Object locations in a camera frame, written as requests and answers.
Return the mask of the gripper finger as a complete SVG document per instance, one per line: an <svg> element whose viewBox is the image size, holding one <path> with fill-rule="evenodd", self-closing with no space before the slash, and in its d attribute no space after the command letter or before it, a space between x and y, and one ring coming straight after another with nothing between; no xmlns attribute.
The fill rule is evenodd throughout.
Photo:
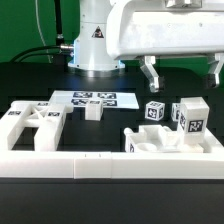
<svg viewBox="0 0 224 224"><path fill-rule="evenodd" d="M208 57L209 70L205 76L205 86L207 88L217 88L220 86L220 73L224 67L224 53L215 53Z"/></svg>

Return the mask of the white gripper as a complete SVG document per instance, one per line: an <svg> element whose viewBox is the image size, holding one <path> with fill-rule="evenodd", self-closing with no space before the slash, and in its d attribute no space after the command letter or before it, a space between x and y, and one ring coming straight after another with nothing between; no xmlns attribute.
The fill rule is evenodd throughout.
<svg viewBox="0 0 224 224"><path fill-rule="evenodd" d="M224 52L224 0L117 0L107 19L106 48L115 60L141 56L152 93L164 90L155 56Z"/></svg>

